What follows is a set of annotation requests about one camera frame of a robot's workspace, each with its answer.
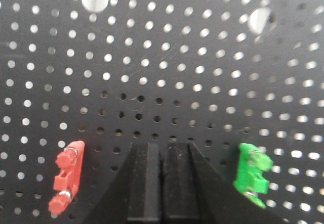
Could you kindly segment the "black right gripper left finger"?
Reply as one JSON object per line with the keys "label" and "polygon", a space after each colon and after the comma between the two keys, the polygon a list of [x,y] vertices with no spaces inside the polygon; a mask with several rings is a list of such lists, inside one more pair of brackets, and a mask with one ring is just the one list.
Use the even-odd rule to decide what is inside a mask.
{"label": "black right gripper left finger", "polygon": [[158,145],[132,144],[114,181],[84,223],[160,223],[160,186]]}

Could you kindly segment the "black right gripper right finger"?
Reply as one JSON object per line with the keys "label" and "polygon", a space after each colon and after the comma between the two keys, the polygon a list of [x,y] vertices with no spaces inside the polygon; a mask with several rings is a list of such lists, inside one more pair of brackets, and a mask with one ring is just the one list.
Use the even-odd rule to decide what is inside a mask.
{"label": "black right gripper right finger", "polygon": [[164,223],[284,223],[238,192],[194,143],[170,143],[163,159]]}

